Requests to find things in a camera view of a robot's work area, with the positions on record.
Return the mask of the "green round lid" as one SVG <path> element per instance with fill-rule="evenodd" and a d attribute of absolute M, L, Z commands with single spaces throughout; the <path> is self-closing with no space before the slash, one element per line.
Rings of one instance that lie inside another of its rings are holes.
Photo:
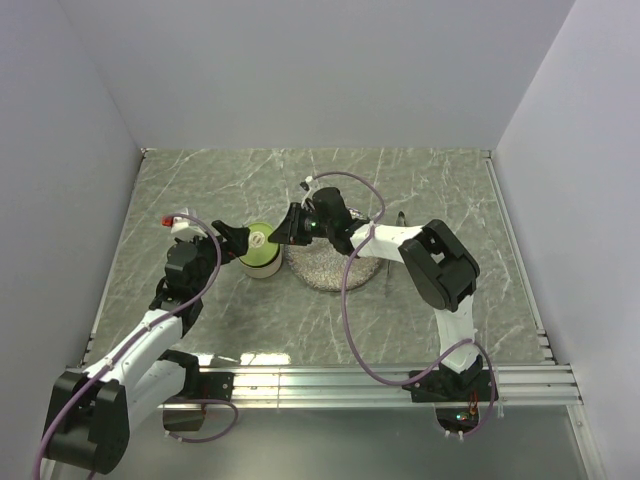
<path fill-rule="evenodd" d="M 262 268 L 271 264 L 280 252 L 280 245 L 269 240 L 274 228 L 265 222 L 251 223 L 248 228 L 248 250 L 240 258 L 241 262 L 251 268 Z"/>

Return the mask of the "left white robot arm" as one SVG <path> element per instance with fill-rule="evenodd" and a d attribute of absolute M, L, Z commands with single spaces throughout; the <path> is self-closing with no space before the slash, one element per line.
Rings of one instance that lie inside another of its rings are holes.
<path fill-rule="evenodd" d="M 220 220 L 206 225 L 189 212 L 162 223 L 174 243 L 148 310 L 101 360 L 56 380 L 33 478 L 44 459 L 110 473 L 146 416 L 169 399 L 189 402 L 200 394 L 197 357 L 172 347 L 195 324 L 221 266 L 248 252 L 250 230 Z"/>

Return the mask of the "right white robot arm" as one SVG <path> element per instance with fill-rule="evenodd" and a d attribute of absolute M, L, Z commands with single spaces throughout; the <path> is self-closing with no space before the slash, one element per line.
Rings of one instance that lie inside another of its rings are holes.
<path fill-rule="evenodd" d="M 364 362 L 351 336 L 347 311 L 347 280 L 356 259 L 376 258 L 405 266 L 423 301 L 435 311 L 441 353 L 429 367 L 407 381 L 423 385 L 432 373 L 441 375 L 442 391 L 460 400 L 472 392 L 484 364 L 475 341 L 473 298 L 480 267 L 461 241 L 441 220 L 425 226 L 379 225 L 360 219 L 347 208 L 335 187 L 321 188 L 302 203 L 293 202 L 269 241 L 307 246 L 316 238 L 329 240 L 348 257 L 341 280 L 341 313 L 349 347 L 361 368 L 376 381 L 390 385 Z"/>

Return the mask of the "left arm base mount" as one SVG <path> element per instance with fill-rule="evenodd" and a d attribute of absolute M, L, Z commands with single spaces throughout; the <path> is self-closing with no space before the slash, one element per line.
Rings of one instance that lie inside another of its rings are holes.
<path fill-rule="evenodd" d="M 204 371 L 195 355 L 177 350 L 166 350 L 159 360 L 171 362 L 185 373 L 182 388 L 174 398 L 231 400 L 235 377 L 232 372 Z"/>

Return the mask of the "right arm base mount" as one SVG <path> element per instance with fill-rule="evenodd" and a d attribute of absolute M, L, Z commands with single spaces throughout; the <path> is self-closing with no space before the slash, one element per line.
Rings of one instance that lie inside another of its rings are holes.
<path fill-rule="evenodd" d="M 486 369 L 458 374 L 442 366 L 402 389 L 410 393 L 413 403 L 469 404 L 490 401 L 493 382 Z"/>

